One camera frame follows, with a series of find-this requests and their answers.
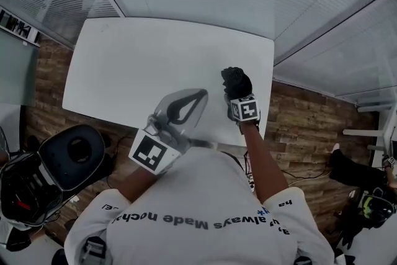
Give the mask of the person's white printed t-shirt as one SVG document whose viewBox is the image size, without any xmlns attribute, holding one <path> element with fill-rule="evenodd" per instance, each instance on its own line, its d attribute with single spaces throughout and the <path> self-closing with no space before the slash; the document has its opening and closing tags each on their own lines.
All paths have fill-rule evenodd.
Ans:
<svg viewBox="0 0 397 265">
<path fill-rule="evenodd" d="M 93 236 L 112 265 L 334 264 L 301 189 L 259 200 L 235 160 L 205 148 L 191 148 L 134 202 L 116 189 L 96 196 L 65 240 L 69 265 Z"/>
</svg>

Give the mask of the white office desk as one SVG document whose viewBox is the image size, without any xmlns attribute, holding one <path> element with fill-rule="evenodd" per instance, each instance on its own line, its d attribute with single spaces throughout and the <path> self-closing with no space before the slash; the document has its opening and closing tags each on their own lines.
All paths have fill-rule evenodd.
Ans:
<svg viewBox="0 0 397 265">
<path fill-rule="evenodd" d="M 397 94 L 377 94 L 372 97 L 360 97 L 355 102 L 359 115 L 371 115 L 374 124 L 371 128 L 345 128 L 343 135 L 374 138 L 375 143 L 368 146 L 369 150 L 382 152 L 389 157 L 394 156 L 394 144 L 397 143 Z"/>
</svg>

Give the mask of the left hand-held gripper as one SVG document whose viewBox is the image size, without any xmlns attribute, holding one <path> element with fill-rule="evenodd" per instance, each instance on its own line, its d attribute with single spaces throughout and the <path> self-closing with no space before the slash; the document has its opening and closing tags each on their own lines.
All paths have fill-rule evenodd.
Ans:
<svg viewBox="0 0 397 265">
<path fill-rule="evenodd" d="M 187 137 L 207 102 L 206 89 L 183 89 L 163 97 L 147 126 L 137 132 L 128 158 L 151 174 L 165 173 L 190 148 Z"/>
</svg>

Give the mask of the person's left forearm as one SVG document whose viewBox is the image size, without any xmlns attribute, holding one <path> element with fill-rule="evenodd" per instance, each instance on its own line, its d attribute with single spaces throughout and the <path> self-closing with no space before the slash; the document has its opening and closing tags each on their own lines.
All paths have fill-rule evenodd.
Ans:
<svg viewBox="0 0 397 265">
<path fill-rule="evenodd" d="M 132 204 L 161 177 L 161 174 L 155 175 L 147 169 L 139 167 L 120 181 L 115 188 Z"/>
</svg>

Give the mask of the person's right forearm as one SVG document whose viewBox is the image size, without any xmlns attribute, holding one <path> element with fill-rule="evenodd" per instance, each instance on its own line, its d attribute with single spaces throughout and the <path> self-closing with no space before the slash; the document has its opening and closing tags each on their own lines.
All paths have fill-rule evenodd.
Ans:
<svg viewBox="0 0 397 265">
<path fill-rule="evenodd" d="M 288 183 L 254 123 L 242 122 L 239 126 L 246 141 L 257 198 L 263 204 L 287 189 Z"/>
</svg>

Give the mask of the black green headset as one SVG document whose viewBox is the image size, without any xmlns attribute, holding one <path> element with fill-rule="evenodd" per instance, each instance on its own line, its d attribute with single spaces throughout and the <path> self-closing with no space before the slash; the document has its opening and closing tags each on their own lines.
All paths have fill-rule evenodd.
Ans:
<svg viewBox="0 0 397 265">
<path fill-rule="evenodd" d="M 395 213 L 397 204 L 384 197 L 371 194 L 362 200 L 362 214 L 371 227 L 380 228 Z"/>
</svg>

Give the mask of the frosted green glass door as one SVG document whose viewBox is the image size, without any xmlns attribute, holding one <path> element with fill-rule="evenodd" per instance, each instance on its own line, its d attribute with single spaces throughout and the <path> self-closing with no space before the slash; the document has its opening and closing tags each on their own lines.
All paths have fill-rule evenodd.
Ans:
<svg viewBox="0 0 397 265">
<path fill-rule="evenodd" d="M 35 104 L 39 47 L 0 29 L 0 103 Z"/>
</svg>

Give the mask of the white table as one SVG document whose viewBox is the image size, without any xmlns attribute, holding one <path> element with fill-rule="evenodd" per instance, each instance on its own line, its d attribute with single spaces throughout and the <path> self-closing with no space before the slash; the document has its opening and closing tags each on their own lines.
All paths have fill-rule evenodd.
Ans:
<svg viewBox="0 0 397 265">
<path fill-rule="evenodd" d="M 226 114 L 221 72 L 234 66 L 248 75 L 264 133 L 273 65 L 273 41 L 246 32 L 167 19 L 88 19 L 72 55 L 62 106 L 143 128 L 164 96 L 205 89 L 208 104 L 194 138 L 243 146 L 243 136 Z"/>
</svg>

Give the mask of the black glove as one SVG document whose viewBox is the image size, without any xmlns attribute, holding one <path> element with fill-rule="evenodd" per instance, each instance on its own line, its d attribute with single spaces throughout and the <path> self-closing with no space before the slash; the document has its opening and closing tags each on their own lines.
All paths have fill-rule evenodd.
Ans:
<svg viewBox="0 0 397 265">
<path fill-rule="evenodd" d="M 341 218 L 341 234 L 339 242 L 350 249 L 353 240 L 367 225 L 367 218 L 362 212 L 350 212 Z"/>
</svg>

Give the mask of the black white-framed office chair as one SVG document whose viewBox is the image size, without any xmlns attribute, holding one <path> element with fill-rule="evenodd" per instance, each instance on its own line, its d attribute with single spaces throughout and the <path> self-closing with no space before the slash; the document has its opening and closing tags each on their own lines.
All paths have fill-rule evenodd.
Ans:
<svg viewBox="0 0 397 265">
<path fill-rule="evenodd" d="M 26 230 L 44 225 L 70 198 L 112 173 L 108 136 L 79 124 L 0 169 L 0 218 Z"/>
</svg>

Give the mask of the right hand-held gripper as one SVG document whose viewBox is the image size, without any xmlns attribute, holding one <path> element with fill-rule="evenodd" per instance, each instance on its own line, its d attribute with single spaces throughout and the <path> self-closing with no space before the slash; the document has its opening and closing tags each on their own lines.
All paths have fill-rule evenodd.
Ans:
<svg viewBox="0 0 397 265">
<path fill-rule="evenodd" d="M 227 94 L 224 94 L 224 100 L 227 105 L 227 116 L 237 122 L 260 121 L 261 112 L 258 100 L 253 96 L 243 97 L 230 100 Z"/>
</svg>

